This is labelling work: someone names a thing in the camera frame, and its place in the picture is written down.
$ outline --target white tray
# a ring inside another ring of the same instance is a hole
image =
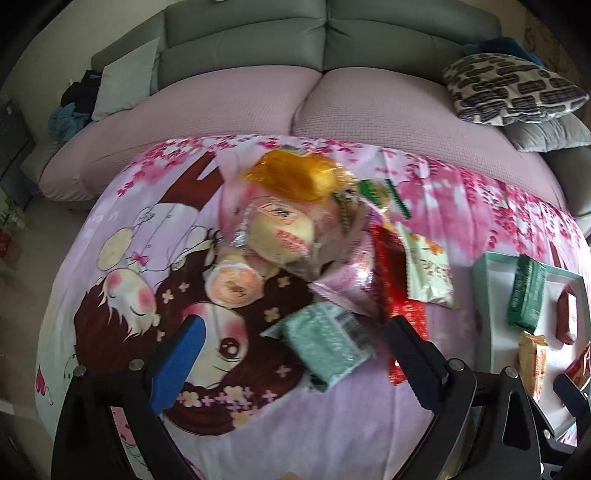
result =
[[[554,393],[552,384],[591,339],[591,320],[583,277],[551,265],[545,266],[548,271],[544,300],[534,334],[546,336],[548,363],[538,405],[559,436],[573,424],[574,419]],[[482,318],[476,352],[478,371],[500,373],[503,368],[517,364],[519,334],[522,330],[509,325],[506,319],[516,269],[517,257],[494,252],[485,253],[472,267],[476,308]],[[574,345],[565,345],[556,339],[556,301],[566,285],[570,285],[577,297],[578,326]]]

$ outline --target green snack package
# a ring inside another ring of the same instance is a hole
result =
[[[545,283],[546,267],[527,255],[520,255],[507,307],[509,325],[534,333],[540,319]]]
[[[263,336],[279,338],[297,353],[318,390],[326,390],[365,362],[373,347],[355,315],[329,301],[287,316]]]

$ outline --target throw pillow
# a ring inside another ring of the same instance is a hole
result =
[[[589,95],[557,73],[502,53],[477,53],[443,70],[457,115],[476,124],[542,122],[574,112]]]
[[[121,110],[130,110],[154,90],[159,38],[149,41],[107,65],[96,98],[94,121]]]
[[[591,145],[591,132],[572,113],[539,124],[515,122],[503,128],[520,152],[551,152]]]

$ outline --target gray sofa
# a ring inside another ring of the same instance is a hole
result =
[[[86,127],[52,158],[40,189],[54,200],[88,201],[135,154],[175,136],[307,135],[377,143],[468,166],[528,190],[557,208],[568,207],[587,233],[591,189],[580,173],[591,170],[588,148],[553,152],[546,156],[546,164],[538,154],[516,152],[499,129],[467,125],[453,115],[441,71],[463,56],[462,45],[500,35],[496,16],[459,0],[172,4],[91,60],[92,68],[102,70],[159,38],[160,91],[131,111]],[[279,66],[299,68],[278,74]],[[252,72],[245,73],[256,68],[268,95],[253,85]],[[232,83],[241,76],[250,80]],[[222,95],[212,94],[216,88],[225,90]],[[212,95],[218,95],[215,105],[208,103]],[[416,97],[409,100],[408,95]],[[415,111],[413,103],[421,108]],[[283,116],[265,124],[265,112],[277,113],[274,107],[283,109]],[[242,123],[236,118],[228,125],[219,120],[222,113],[229,118],[245,111]],[[443,133],[428,118],[434,111]]]

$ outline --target red snack bag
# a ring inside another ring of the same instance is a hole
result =
[[[591,342],[583,353],[564,371],[579,390],[584,389],[591,378]]]
[[[556,303],[556,338],[566,345],[577,341],[577,297],[566,287]]]
[[[402,239],[393,231],[372,225],[375,247],[375,269],[382,287],[384,319],[404,315],[423,340],[428,340],[425,304],[410,300],[407,294],[406,252]],[[392,359],[389,380],[398,385],[406,381],[402,369]]]

